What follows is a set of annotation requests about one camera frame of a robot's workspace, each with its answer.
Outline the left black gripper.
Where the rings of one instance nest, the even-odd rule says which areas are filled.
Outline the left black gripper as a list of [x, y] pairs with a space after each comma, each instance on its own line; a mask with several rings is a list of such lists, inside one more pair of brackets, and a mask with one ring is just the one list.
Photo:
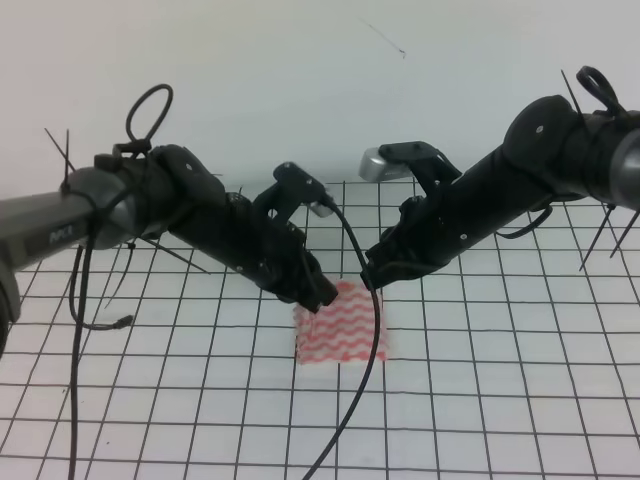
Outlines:
[[169, 232], [285, 303], [311, 313], [338, 296], [334, 283], [304, 248], [303, 232], [283, 228], [254, 214], [240, 194], [228, 194], [222, 205], [197, 205], [169, 227]]

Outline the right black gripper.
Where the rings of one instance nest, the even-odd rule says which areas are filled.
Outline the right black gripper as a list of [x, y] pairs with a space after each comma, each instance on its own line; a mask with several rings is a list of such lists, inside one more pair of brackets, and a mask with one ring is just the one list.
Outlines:
[[360, 277], [374, 288], [434, 273], [500, 228], [500, 198], [445, 194], [410, 200], [400, 221], [366, 251]]

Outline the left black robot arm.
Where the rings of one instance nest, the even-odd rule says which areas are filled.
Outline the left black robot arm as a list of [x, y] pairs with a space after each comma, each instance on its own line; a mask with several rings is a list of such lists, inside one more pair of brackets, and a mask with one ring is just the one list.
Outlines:
[[20, 317], [17, 271], [74, 244], [97, 250], [171, 233], [285, 303], [311, 312], [337, 296], [306, 236], [291, 223], [298, 207], [329, 215], [324, 185], [298, 165], [274, 171], [255, 200], [226, 191], [188, 149], [157, 147], [144, 159], [99, 155], [59, 190], [1, 203], [1, 332]]

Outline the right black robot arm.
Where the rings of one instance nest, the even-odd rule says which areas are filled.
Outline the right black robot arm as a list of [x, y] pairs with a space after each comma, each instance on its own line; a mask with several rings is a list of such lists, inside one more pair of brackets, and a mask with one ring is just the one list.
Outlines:
[[366, 253], [362, 277], [381, 288], [434, 273], [526, 212], [591, 197], [639, 208], [639, 114], [581, 115], [562, 96], [519, 113], [495, 150], [461, 172], [432, 145], [413, 141], [367, 150], [364, 179], [413, 176], [421, 196]]

